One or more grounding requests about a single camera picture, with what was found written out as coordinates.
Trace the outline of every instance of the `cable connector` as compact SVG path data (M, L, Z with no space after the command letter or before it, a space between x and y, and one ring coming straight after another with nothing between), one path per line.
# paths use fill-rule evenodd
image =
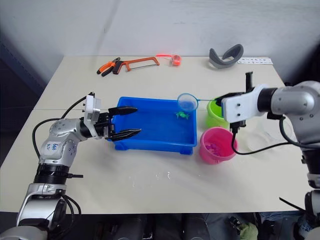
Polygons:
M230 128L233 134L237 134L239 128L244 128L246 126L246 121L236 121L233 123L230 123Z
M83 179L84 176L83 176L82 174L72 174L72 173L68 173L68 174L67 174L67 178L68 178L68 179L72 179L72 178Z
M271 120L280 120L282 117L283 115L273 114L272 112L268 112L266 115L266 118Z

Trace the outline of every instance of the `white table surface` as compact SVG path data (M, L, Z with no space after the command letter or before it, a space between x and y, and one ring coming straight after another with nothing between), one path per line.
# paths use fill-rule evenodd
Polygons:
M90 66L94 59L95 66ZM108 109L116 106L121 96L175 99L180 93L189 92L210 98L241 91L245 88L247 71L253 71L255 84L282 85L271 65L236 64L229 69L215 70L207 65L204 57L184 57L178 68L166 66L163 64L166 61L160 59L160 67L123 71L103 78L97 76L99 65L112 59L106 56L64 58L0 168L0 211L18 212L33 181L38 166L31 140L33 127L41 120L61 116L69 105L89 91L95 91L96 97L102 100L102 108ZM197 110L198 141L206 130L206 114L206 103L202 102ZM72 110L68 116L82 115L81 110ZM247 127L239 132L241 151L248 151L246 139L259 120L247 121ZM38 129L38 146L48 137L51 124L45 123ZM199 146L195 147L193 155L116 151L111 142L89 139L78 145L70 168L70 173L83 174L84 178L68 179L67 194L80 204L84 214L292 210L278 197L304 206L305 193L311 188L299 148L286 145L254 155L236 155L218 165L205 164L198 150Z
M246 72L253 71L253 84L283 86L273 65L235 64L216 69L208 57L182 57L179 67L169 66L169 60L158 57L160 66L101 77L98 68L116 56L65 56L34 109L65 110L78 99L93 91L101 99L102 109L117 105L122 96L138 98L177 99L181 93L191 93L199 99L212 99L229 92L246 89ZM122 60L143 56L123 56ZM141 62L141 65L152 62ZM79 104L75 109L82 109Z

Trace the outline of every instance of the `white ruler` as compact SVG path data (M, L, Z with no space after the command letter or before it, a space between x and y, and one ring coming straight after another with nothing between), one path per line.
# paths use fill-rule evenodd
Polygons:
M269 57L242 57L238 60L238 64L270 64L273 65Z

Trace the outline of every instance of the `green toy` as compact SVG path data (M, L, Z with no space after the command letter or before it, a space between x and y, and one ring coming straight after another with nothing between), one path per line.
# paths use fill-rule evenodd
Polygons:
M185 114L183 111L179 111L175 113L176 118L178 119L179 117L183 118L183 119L188 119L189 118L189 114Z

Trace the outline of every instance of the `blue plastic tray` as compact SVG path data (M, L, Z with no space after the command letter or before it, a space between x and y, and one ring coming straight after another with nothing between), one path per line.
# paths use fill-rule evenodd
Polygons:
M116 150L156 150L192 155L197 145L196 111L188 119L177 118L181 110L176 100L137 98L123 96L119 106L132 106L138 111L116 115L112 122L116 132L125 129L142 129L137 135L115 141Z

